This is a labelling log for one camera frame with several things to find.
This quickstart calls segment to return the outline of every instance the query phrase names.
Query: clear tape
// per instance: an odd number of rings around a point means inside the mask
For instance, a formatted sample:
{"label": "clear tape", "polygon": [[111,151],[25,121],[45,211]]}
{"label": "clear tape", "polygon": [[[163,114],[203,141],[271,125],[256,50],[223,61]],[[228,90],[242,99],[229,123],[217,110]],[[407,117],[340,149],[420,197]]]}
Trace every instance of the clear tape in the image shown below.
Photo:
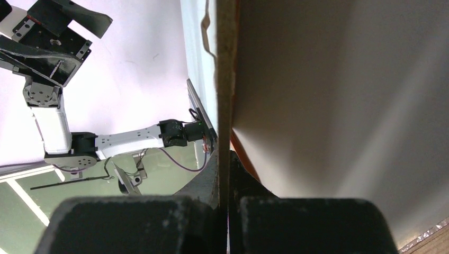
{"label": "clear tape", "polygon": [[410,248],[412,248],[413,246],[417,245],[418,243],[420,243],[424,239],[430,237],[431,235],[436,233],[438,230],[442,229],[443,227],[445,227],[447,225],[449,225],[449,217],[444,219],[442,222],[438,223],[437,225],[431,227],[429,230],[424,232],[422,235],[420,235],[417,238],[413,239],[411,242],[409,242],[404,247],[399,249],[399,253],[404,253],[404,252],[410,250]]}

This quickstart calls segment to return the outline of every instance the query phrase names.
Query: robotic arm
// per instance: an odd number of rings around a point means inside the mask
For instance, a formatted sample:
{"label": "robotic arm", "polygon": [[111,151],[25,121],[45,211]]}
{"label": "robotic arm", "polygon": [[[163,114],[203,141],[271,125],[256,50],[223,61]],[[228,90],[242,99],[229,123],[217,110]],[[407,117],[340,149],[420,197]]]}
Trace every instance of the robotic arm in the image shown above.
{"label": "robotic arm", "polygon": [[[41,134],[46,163],[79,171],[121,153],[186,146],[210,135],[207,124],[201,120],[193,123],[166,120],[114,135],[71,133],[63,89],[88,58],[92,45],[68,28],[72,20],[99,38],[112,23],[107,15],[69,0],[38,0],[28,11],[0,0],[0,33],[5,35],[0,35],[0,67],[25,77],[23,97]],[[121,171],[116,167],[121,184],[126,185]],[[140,180],[146,177],[143,168],[139,176]]]}

